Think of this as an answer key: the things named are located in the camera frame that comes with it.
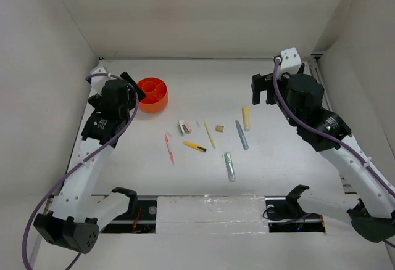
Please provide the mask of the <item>pink highlighter pen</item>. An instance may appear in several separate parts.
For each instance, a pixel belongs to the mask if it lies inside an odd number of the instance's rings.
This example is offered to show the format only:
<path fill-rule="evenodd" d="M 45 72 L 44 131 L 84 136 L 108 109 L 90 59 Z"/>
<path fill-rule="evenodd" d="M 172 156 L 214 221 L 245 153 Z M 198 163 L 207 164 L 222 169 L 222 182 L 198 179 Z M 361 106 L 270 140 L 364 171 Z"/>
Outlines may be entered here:
<path fill-rule="evenodd" d="M 168 153 L 169 153 L 169 156 L 170 156 L 170 160 L 172 162 L 172 165 L 174 165 L 175 164 L 175 157 L 174 157 L 171 145 L 170 145 L 170 137 L 168 136 L 168 134 L 165 134 L 165 142 L 166 142 L 166 145 L 167 145 L 167 150 L 168 150 Z"/>

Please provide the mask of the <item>yellow highlighter pen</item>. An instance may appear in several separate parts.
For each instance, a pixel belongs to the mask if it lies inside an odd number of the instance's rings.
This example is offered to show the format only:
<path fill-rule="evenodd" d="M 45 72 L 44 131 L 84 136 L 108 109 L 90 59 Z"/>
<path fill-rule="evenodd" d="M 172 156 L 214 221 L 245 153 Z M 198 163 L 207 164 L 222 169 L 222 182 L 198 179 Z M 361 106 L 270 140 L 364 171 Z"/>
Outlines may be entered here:
<path fill-rule="evenodd" d="M 210 126 L 206 120 L 204 120 L 204 126 L 205 126 L 207 135 L 209 137 L 209 140 L 210 140 L 210 143 L 212 144 L 213 149 L 216 149 L 216 143 L 215 143 L 214 137 L 210 131 Z"/>

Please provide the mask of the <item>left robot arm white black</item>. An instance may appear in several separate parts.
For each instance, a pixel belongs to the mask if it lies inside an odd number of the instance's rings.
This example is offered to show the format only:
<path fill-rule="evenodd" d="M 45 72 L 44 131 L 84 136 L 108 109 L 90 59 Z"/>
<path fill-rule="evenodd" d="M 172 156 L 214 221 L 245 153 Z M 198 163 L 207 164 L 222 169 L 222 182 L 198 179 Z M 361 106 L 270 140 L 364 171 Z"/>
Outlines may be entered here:
<path fill-rule="evenodd" d="M 98 93 L 88 99 L 94 108 L 81 132 L 76 170 L 64 179 L 47 213 L 33 225 L 52 245 L 89 253 L 99 233 L 115 218 L 132 218 L 138 211 L 137 193 L 116 187 L 103 200 L 93 189 L 120 136 L 134 119 L 138 103 L 146 97 L 127 72 L 119 76 L 93 73 L 88 81 Z"/>

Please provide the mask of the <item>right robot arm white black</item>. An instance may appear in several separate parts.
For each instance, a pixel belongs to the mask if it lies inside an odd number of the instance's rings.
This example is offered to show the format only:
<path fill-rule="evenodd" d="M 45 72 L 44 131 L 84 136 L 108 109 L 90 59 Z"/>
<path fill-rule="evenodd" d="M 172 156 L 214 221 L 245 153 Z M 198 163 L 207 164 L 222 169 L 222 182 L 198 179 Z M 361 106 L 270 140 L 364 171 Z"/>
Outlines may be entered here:
<path fill-rule="evenodd" d="M 327 159 L 355 190 L 357 197 L 330 194 L 325 197 L 299 184 L 280 207 L 266 209 L 270 220 L 295 223 L 309 214 L 329 216 L 352 226 L 364 239 L 387 243 L 394 237 L 394 188 L 360 149 L 350 127 L 335 112 L 322 105 L 324 87 L 313 76 L 284 73 L 252 77 L 252 103 L 277 105 L 296 133 Z"/>

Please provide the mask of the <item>orange round divided container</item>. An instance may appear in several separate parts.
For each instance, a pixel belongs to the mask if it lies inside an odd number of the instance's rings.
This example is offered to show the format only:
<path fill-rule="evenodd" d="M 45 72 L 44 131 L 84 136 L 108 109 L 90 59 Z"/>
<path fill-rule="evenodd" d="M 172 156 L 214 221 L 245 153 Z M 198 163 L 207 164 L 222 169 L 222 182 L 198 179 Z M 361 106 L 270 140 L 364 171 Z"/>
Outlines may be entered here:
<path fill-rule="evenodd" d="M 141 111 L 157 114 L 163 111 L 168 104 L 168 88 L 160 78 L 148 77 L 141 79 L 138 86 L 143 90 L 146 97 L 139 103 Z"/>

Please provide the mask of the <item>yellow capped marker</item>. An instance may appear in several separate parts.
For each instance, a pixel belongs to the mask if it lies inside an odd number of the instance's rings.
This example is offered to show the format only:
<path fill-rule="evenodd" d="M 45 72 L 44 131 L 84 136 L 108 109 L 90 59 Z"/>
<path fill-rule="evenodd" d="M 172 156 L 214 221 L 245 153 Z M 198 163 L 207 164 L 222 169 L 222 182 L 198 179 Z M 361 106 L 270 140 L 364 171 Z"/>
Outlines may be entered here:
<path fill-rule="evenodd" d="M 250 131 L 250 129 L 251 129 L 251 122 L 250 122 L 249 107 L 248 106 L 243 107 L 242 113 L 243 113 L 244 130 L 245 131 Z"/>

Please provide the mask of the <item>pink white mini stapler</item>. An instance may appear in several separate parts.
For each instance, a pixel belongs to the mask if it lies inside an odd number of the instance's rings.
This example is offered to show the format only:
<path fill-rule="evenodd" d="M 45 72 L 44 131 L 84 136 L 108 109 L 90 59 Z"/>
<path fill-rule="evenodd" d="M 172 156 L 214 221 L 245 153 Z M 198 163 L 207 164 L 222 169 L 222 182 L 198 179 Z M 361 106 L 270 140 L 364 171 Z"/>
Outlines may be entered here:
<path fill-rule="evenodd" d="M 186 120 L 179 120 L 178 121 L 180 130 L 181 130 L 181 135 L 184 136 L 185 134 L 191 134 L 192 133 L 192 128 L 188 124 Z"/>

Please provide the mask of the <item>blue pen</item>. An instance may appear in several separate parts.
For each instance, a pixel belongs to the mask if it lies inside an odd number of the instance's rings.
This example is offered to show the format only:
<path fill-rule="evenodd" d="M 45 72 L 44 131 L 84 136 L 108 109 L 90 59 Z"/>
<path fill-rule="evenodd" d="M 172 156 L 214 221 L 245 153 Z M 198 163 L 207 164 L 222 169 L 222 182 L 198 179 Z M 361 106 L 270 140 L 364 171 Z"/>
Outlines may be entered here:
<path fill-rule="evenodd" d="M 242 127 L 241 127 L 241 125 L 240 125 L 240 123 L 239 123 L 238 120 L 235 121 L 235 124 L 236 124 L 236 129 L 237 129 L 239 138 L 240 138 L 240 140 L 241 140 L 243 149 L 244 149 L 244 150 L 247 150 L 247 149 L 249 148 L 249 145 L 248 145 L 248 143 L 247 143 L 247 140 L 246 140 L 246 137 L 245 137 L 244 132 L 243 132 L 243 130 L 242 130 Z"/>

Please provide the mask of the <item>small tan eraser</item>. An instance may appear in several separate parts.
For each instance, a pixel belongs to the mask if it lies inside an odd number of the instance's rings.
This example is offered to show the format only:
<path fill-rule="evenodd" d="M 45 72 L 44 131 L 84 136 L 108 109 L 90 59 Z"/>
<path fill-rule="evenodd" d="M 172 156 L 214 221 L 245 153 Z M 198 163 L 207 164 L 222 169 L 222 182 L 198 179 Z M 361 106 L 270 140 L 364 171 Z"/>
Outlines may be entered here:
<path fill-rule="evenodd" d="M 222 132 L 224 131 L 224 127 L 221 126 L 221 125 L 217 125 L 217 126 L 216 126 L 216 131 L 222 133 Z"/>

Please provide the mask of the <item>yellow utility knife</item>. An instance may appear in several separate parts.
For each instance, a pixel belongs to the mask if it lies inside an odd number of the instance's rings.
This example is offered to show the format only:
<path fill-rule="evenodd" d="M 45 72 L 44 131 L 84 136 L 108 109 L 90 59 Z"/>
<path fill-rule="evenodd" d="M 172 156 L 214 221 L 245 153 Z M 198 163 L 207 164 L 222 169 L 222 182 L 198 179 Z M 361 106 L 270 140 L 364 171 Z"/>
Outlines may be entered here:
<path fill-rule="evenodd" d="M 198 150 L 200 152 L 207 152 L 207 149 L 200 146 L 200 145 L 197 145 L 197 144 L 194 144 L 194 143 L 188 142 L 188 141 L 184 141 L 183 143 L 184 143 L 184 145 L 186 145 L 194 150 Z"/>

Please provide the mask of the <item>green capped marker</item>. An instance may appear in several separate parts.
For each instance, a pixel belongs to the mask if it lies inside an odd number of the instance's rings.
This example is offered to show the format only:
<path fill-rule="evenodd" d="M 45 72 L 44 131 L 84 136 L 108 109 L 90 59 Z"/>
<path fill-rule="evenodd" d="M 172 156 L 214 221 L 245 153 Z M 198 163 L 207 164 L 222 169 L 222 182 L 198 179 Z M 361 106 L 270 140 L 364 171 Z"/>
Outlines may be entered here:
<path fill-rule="evenodd" d="M 235 182 L 235 180 L 236 180 L 235 169 L 233 166 L 233 160 L 231 157 L 231 153 L 226 152 L 224 154 L 224 159 L 225 159 L 225 164 L 226 164 L 226 168 L 227 168 L 228 179 L 230 182 Z"/>

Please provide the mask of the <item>white foam block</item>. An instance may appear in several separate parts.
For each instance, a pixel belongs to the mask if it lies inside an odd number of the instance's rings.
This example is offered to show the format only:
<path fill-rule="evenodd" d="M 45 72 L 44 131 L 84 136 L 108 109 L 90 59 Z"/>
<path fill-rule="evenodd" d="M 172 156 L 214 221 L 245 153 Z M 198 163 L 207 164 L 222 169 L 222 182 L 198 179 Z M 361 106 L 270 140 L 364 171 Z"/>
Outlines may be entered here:
<path fill-rule="evenodd" d="M 266 234 L 264 208 L 265 198 L 258 195 L 159 197 L 156 233 Z"/>

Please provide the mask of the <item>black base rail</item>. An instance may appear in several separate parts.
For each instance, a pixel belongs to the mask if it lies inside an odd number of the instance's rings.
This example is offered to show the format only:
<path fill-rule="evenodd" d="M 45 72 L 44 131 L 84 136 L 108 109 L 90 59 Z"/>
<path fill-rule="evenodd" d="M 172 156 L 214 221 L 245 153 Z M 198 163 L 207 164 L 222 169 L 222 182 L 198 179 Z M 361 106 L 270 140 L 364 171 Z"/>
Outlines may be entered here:
<path fill-rule="evenodd" d="M 116 217 L 101 232 L 106 234 L 152 234 L 156 232 L 156 196 L 138 196 L 138 207 L 134 213 Z"/>

